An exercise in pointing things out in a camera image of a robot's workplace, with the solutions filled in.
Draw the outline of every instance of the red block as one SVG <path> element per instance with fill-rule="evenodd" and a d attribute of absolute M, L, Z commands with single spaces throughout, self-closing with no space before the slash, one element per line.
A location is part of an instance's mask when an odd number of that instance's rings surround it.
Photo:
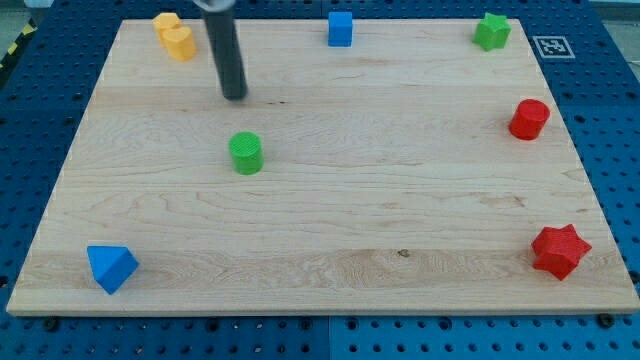
<path fill-rule="evenodd" d="M 545 227 L 531 244 L 536 253 L 533 268 L 546 270 L 559 280 L 564 280 L 580 259 L 591 250 L 591 245 L 582 240 L 573 225 L 561 229 Z"/>
<path fill-rule="evenodd" d="M 518 139 L 533 140 L 540 135 L 549 116 L 551 116 L 551 112 L 542 101 L 523 100 L 511 119 L 509 131 Z"/>

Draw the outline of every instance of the blue pegboard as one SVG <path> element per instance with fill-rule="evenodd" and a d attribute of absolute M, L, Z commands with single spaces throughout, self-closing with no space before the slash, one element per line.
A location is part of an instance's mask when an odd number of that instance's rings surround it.
<path fill-rule="evenodd" d="M 627 266 L 640 271 L 640 85 L 584 0 L 246 0 L 239 18 L 519 18 L 574 59 L 535 55 Z M 16 319 L 4 312 L 122 19 L 191 1 L 57 0 L 0 91 L 0 359 L 640 358 L 640 317 Z"/>

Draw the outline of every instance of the red cylinder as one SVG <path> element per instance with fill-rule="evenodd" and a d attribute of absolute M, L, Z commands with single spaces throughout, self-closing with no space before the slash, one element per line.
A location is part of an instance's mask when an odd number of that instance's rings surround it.
<path fill-rule="evenodd" d="M 509 131 L 521 140 L 533 140 L 540 135 L 551 112 L 542 101 L 526 99 L 520 102 L 509 124 Z"/>

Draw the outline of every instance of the green block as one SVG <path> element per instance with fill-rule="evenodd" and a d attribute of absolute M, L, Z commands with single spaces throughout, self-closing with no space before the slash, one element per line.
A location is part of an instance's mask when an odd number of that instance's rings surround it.
<path fill-rule="evenodd" d="M 233 168 L 242 175 L 255 174 L 262 169 L 262 145 L 258 135 L 240 132 L 229 140 L 229 152 Z"/>
<path fill-rule="evenodd" d="M 473 42 L 480 45 L 485 51 L 502 49 L 507 44 L 507 38 L 511 32 L 511 26 L 504 15 L 485 13 L 480 20 L 473 36 Z"/>

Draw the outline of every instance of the yellow and black tape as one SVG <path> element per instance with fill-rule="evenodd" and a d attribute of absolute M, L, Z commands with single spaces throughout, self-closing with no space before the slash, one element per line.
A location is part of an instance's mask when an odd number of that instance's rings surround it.
<path fill-rule="evenodd" d="M 25 25 L 18 38 L 9 46 L 7 53 L 2 57 L 0 61 L 0 89 L 9 81 L 9 76 L 18 64 L 18 60 L 20 60 L 36 30 L 33 20 L 29 20 L 29 23 Z"/>

